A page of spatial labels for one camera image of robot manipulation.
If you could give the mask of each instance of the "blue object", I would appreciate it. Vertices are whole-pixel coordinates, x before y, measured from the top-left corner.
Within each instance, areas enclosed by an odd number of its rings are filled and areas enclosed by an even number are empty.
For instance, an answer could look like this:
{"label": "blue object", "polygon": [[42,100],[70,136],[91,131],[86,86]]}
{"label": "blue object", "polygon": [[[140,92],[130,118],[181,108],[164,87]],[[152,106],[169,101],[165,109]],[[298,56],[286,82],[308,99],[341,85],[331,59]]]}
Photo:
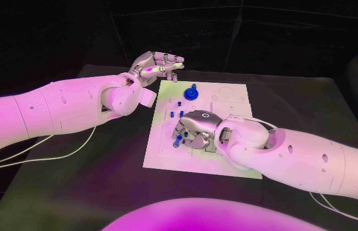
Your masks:
{"label": "blue object", "polygon": [[174,147],[178,147],[178,146],[179,146],[179,141],[181,141],[181,139],[182,139],[182,136],[179,135],[179,136],[177,137],[175,142],[174,142]]}
{"label": "blue object", "polygon": [[198,90],[197,90],[197,85],[192,84],[192,88],[188,88],[188,89],[185,90],[185,98],[187,98],[188,100],[195,100],[195,99],[198,98],[198,96],[200,96],[200,92],[198,92]]}

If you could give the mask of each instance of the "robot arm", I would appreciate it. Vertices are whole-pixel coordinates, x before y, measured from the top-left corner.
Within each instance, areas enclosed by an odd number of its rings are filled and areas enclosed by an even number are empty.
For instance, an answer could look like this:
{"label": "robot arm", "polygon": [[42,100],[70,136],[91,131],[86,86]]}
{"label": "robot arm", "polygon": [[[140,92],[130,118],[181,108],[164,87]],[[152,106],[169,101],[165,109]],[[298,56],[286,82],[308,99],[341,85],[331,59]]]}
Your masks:
{"label": "robot arm", "polygon": [[174,138],[197,134],[181,143],[205,148],[211,142],[227,161],[242,170],[257,170],[268,178],[309,192],[358,199],[358,150],[317,135],[268,130],[257,119],[207,111],[190,112],[179,120]]}
{"label": "robot arm", "polygon": [[0,148],[29,138],[83,131],[129,115],[139,103],[152,107],[156,93],[145,87],[158,76],[177,82],[184,58],[146,52],[129,73],[64,80],[0,98]]}

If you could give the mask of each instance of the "black background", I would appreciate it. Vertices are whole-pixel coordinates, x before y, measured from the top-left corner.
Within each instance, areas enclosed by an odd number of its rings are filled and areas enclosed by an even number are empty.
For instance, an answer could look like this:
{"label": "black background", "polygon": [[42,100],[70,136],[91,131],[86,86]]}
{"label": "black background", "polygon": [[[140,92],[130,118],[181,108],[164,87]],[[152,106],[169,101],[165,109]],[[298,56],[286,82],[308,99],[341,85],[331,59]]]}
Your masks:
{"label": "black background", "polygon": [[[192,70],[331,77],[356,112],[345,71],[358,54],[357,0],[0,2],[0,95],[74,78],[84,64],[129,67],[153,50],[184,56]],[[2,169],[0,192],[16,171]]]}

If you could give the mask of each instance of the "white platform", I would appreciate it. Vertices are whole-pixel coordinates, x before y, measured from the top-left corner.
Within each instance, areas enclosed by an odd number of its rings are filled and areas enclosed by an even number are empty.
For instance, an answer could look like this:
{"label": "white platform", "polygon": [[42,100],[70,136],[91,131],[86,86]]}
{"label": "white platform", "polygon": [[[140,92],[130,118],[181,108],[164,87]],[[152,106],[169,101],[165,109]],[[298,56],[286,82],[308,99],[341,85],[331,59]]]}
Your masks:
{"label": "white platform", "polygon": [[[185,99],[184,92],[192,84],[197,84],[200,96],[190,101]],[[194,110],[211,111],[223,119],[230,114],[253,117],[247,86],[162,81],[143,167],[262,179],[262,174],[256,170],[242,171],[227,162],[224,156],[216,153],[214,145],[205,150],[191,149],[185,145],[174,147],[172,133],[181,111],[188,113]]]}

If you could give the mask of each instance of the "table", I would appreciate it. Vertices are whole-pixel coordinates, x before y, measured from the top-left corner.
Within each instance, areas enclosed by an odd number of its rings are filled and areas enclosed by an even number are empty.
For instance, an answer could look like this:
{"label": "table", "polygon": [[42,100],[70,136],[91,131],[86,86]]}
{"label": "table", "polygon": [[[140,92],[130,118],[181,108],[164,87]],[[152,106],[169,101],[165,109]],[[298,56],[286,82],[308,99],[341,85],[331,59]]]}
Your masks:
{"label": "table", "polygon": [[[86,65],[80,77],[129,68]],[[179,71],[179,80],[247,84],[255,117],[358,147],[358,123],[332,79]],[[159,92],[161,80],[149,89]],[[174,198],[207,197],[283,212],[328,230],[356,230],[358,222],[321,207],[309,193],[263,180],[143,168],[155,108],[97,127],[71,157],[24,164],[0,202],[0,230],[100,230],[138,208]],[[91,130],[58,135],[28,159],[68,154]],[[358,216],[357,201],[328,196]]]}

